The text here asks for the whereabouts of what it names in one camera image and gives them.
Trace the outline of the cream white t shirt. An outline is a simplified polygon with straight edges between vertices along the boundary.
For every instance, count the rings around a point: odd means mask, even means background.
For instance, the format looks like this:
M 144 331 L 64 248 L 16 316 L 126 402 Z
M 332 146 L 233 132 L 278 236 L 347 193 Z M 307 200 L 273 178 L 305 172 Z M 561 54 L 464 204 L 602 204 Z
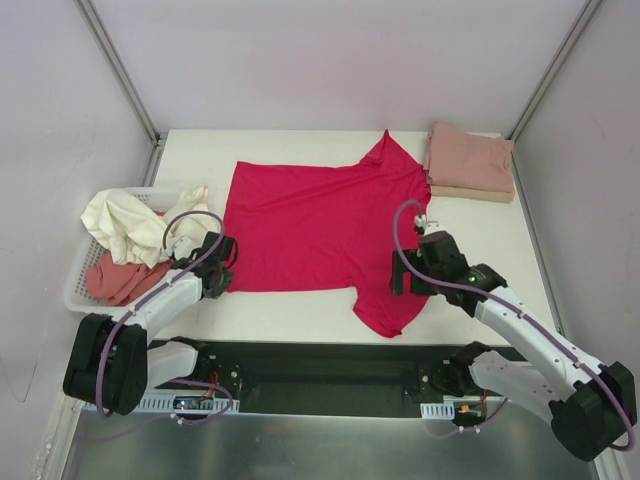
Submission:
M 169 259 L 169 248 L 180 236 L 198 248 L 219 225 L 207 212 L 209 189 L 200 186 L 180 192 L 166 212 L 149 208 L 123 189 L 97 193 L 81 214 L 88 233 L 110 254 L 115 264 L 146 264 L 152 268 Z

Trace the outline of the magenta t shirt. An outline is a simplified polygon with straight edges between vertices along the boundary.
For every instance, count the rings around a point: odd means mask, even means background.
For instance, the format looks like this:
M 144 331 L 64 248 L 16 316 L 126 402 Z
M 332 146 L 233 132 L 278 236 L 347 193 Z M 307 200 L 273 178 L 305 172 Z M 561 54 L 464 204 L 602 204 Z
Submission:
M 236 239 L 233 292 L 319 291 L 353 287 L 355 315 L 393 338 L 426 304 L 390 289 L 397 245 L 414 246 L 414 213 L 431 191 L 418 162 L 389 133 L 355 165 L 237 164 L 224 224 Z

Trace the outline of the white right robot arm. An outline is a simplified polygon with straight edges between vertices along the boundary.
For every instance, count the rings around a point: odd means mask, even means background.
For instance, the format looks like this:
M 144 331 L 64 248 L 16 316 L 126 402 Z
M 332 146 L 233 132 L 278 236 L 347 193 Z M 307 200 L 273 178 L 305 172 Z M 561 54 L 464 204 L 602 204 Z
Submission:
M 428 232 L 417 248 L 395 249 L 391 291 L 442 296 L 507 340 L 529 364 L 515 365 L 474 341 L 430 375 L 437 391 L 457 397 L 477 389 L 497 393 L 543 420 L 583 461 L 606 449 L 634 449 L 637 405 L 631 371 L 619 362 L 602 363 L 543 325 L 500 274 L 486 264 L 469 265 L 448 232 Z

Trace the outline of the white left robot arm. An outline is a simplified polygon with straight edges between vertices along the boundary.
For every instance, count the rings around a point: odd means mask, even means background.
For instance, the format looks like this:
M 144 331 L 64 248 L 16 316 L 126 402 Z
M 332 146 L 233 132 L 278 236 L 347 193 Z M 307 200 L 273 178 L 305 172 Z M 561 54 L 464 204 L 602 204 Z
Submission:
M 64 394 L 109 416 L 131 413 L 147 389 L 168 383 L 212 391 L 218 368 L 203 342 L 175 336 L 159 347 L 151 343 L 184 310 L 229 289 L 238 249 L 236 239 L 209 232 L 140 298 L 108 314 L 87 314 L 73 343 Z

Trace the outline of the folded tan t shirt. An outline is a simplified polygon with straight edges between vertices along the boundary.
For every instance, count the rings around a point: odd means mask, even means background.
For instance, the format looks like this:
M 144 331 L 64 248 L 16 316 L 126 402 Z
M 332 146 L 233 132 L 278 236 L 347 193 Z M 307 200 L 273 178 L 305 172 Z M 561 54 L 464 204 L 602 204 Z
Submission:
M 506 204 L 511 203 L 516 194 L 515 186 L 512 186 L 509 191 L 478 190 L 438 185 L 431 185 L 430 189 L 434 197 L 460 198 Z

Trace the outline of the dusty red t shirt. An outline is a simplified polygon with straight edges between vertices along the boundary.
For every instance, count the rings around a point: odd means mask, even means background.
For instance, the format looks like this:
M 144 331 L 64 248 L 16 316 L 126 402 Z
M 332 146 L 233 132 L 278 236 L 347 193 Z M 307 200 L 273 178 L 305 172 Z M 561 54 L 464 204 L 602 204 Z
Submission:
M 146 264 L 115 264 L 111 254 L 102 255 L 97 264 L 87 269 L 89 294 L 109 306 L 124 306 L 154 287 L 170 270 L 169 261 L 150 268 Z

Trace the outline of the folded pink t shirt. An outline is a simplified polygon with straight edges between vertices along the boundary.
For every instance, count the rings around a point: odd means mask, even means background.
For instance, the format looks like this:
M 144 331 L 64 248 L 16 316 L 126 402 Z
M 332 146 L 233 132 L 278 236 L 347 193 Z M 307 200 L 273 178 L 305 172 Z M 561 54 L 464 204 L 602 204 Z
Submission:
M 428 134 L 424 169 L 433 187 L 511 197 L 514 142 L 436 122 Z

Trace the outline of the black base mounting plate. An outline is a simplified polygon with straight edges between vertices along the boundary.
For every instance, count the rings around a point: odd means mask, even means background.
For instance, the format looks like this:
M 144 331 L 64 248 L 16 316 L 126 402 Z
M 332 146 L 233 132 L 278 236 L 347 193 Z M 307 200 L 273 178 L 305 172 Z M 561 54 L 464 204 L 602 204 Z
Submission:
M 201 342 L 243 413 L 417 418 L 421 403 L 484 395 L 456 345 Z

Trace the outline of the white plastic laundry basket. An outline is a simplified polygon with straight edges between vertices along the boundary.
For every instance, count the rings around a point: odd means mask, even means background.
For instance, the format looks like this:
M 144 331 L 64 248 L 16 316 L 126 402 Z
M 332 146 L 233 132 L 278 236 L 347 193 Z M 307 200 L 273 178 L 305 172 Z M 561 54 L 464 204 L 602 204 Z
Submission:
M 180 190 L 176 188 L 128 187 L 124 191 L 158 212 L 166 212 L 173 207 L 180 195 Z M 84 233 L 64 289 L 64 305 L 69 311 L 85 315 L 111 314 L 115 310 L 106 301 L 91 296 L 86 281 L 87 270 L 94 267 L 106 252 L 90 234 Z

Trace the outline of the aluminium front rail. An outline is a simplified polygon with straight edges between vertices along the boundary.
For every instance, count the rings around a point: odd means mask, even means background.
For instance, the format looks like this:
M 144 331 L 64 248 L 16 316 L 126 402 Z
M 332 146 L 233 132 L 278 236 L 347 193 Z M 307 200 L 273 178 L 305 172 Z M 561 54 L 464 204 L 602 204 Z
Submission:
M 63 390 L 124 415 L 149 388 L 214 381 L 238 395 L 262 384 L 399 387 L 412 397 L 462 397 L 481 391 L 469 367 L 488 346 L 377 346 L 198 342 L 175 338 L 152 347 L 80 346 L 73 350 Z

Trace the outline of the right aluminium frame post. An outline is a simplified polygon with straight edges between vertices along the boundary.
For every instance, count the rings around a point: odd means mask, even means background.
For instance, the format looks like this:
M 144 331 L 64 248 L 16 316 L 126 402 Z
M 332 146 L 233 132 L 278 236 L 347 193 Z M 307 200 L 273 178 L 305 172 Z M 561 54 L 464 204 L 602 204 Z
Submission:
M 509 140 L 516 142 L 523 134 L 525 128 L 530 123 L 534 114 L 549 93 L 554 81 L 561 73 L 563 67 L 577 48 L 604 4 L 604 0 L 588 0 L 583 3 L 576 18 L 571 23 L 569 30 L 565 34 L 548 66 L 544 70 L 544 73 L 529 96 L 529 99 L 518 116 L 514 126 L 509 131 L 507 135 Z

